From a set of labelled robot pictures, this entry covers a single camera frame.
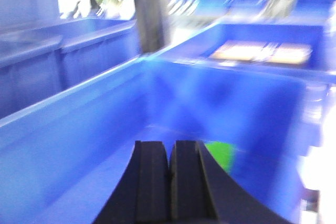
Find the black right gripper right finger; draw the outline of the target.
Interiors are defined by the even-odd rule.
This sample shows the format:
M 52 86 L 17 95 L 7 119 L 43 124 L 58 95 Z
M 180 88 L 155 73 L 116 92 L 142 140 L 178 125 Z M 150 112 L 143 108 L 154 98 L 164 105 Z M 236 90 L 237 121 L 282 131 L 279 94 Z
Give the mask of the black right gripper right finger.
M 202 142 L 176 141 L 170 169 L 174 222 L 289 222 L 238 185 Z

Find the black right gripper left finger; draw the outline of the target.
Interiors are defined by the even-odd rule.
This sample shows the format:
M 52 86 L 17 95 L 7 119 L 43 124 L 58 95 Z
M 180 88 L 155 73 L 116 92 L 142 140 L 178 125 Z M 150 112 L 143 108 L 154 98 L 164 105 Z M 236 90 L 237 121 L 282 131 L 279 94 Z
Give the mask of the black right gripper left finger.
M 168 221 L 168 163 L 160 141 L 136 141 L 116 188 L 93 223 Z

